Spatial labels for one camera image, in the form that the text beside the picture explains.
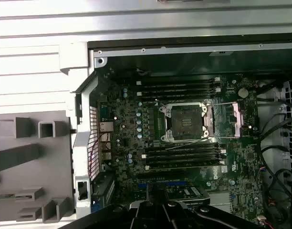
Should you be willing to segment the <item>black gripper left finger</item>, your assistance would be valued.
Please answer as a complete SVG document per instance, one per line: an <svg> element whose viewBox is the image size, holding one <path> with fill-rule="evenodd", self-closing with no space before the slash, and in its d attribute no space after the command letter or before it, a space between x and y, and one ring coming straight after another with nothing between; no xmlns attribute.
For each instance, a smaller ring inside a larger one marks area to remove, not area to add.
<svg viewBox="0 0 292 229"><path fill-rule="evenodd" d="M68 224L70 229L146 229L148 222L155 222L157 214L158 184L146 188L146 200L133 203L133 207L116 204Z"/></svg>

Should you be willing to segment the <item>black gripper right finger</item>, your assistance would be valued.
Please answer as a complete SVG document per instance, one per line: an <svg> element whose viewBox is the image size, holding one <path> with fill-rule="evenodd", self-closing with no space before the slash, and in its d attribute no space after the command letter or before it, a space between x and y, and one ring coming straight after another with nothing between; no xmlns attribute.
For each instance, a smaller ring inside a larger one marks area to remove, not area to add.
<svg viewBox="0 0 292 229"><path fill-rule="evenodd" d="M200 205L194 210L169 200L164 184L157 185L157 205L173 229L262 229L249 222L210 205Z"/></svg>

